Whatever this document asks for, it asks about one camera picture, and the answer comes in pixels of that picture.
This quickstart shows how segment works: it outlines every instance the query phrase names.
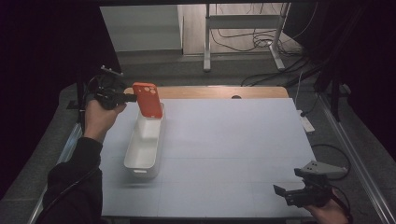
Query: white table surface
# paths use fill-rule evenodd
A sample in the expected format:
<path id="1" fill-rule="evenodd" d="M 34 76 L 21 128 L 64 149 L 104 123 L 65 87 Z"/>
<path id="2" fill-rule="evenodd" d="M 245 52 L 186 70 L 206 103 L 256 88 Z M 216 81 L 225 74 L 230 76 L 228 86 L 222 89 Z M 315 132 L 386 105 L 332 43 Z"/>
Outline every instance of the white table surface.
<path id="1" fill-rule="evenodd" d="M 135 178 L 123 165 L 137 104 L 129 103 L 107 133 L 103 216 L 310 217 L 273 189 L 302 189 L 293 169 L 315 159 L 290 98 L 162 102 L 166 127 L 157 177 Z"/>

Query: orange object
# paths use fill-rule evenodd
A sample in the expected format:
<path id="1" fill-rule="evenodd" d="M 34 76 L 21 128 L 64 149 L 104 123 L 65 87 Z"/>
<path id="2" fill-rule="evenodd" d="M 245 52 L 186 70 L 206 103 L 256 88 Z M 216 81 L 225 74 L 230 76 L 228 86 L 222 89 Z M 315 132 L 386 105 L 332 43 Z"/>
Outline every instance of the orange object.
<path id="1" fill-rule="evenodd" d="M 152 83 L 136 82 L 132 85 L 137 95 L 140 112 L 146 118 L 160 119 L 163 117 L 157 87 Z"/>

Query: metal stand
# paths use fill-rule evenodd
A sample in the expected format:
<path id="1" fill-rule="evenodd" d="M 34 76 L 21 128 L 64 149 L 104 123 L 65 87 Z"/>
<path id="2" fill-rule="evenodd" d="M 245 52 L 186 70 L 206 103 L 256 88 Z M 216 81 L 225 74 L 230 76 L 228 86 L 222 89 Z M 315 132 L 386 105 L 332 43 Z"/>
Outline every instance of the metal stand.
<path id="1" fill-rule="evenodd" d="M 290 3 L 286 3 L 285 6 L 283 6 L 282 11 L 280 12 L 280 18 L 275 32 L 274 40 L 269 47 L 271 54 L 273 55 L 273 58 L 275 60 L 277 70 L 279 71 L 285 70 L 285 65 L 279 57 L 277 42 L 279 41 L 280 34 L 282 33 L 283 25 L 285 24 L 286 14 L 288 13 L 289 5 Z"/>
<path id="2" fill-rule="evenodd" d="M 210 71 L 210 30 L 211 29 L 276 29 L 274 40 L 269 49 L 274 57 L 279 71 L 285 70 L 285 65 L 279 57 L 277 42 L 282 33 L 286 14 L 290 3 L 283 6 L 281 15 L 214 15 L 210 16 L 210 4 L 206 4 L 205 16 L 205 50 L 204 71 Z"/>

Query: white wall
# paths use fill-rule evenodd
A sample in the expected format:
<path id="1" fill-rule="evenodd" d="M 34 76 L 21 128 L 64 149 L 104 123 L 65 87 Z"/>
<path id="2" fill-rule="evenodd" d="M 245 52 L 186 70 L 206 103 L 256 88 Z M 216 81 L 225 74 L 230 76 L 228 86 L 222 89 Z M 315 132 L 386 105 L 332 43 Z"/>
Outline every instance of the white wall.
<path id="1" fill-rule="evenodd" d="M 101 7 L 116 51 L 181 49 L 177 6 Z"/>

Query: white container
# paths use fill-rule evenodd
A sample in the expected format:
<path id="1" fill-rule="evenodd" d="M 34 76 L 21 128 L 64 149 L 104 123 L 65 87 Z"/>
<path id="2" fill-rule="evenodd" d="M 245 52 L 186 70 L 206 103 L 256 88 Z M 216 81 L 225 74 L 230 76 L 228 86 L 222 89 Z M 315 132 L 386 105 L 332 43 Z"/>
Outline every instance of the white container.
<path id="1" fill-rule="evenodd" d="M 153 178 L 160 170 L 163 132 L 165 130 L 165 106 L 163 117 L 153 119 L 144 117 L 140 111 L 137 116 L 131 141 L 126 151 L 124 165 L 134 176 Z"/>

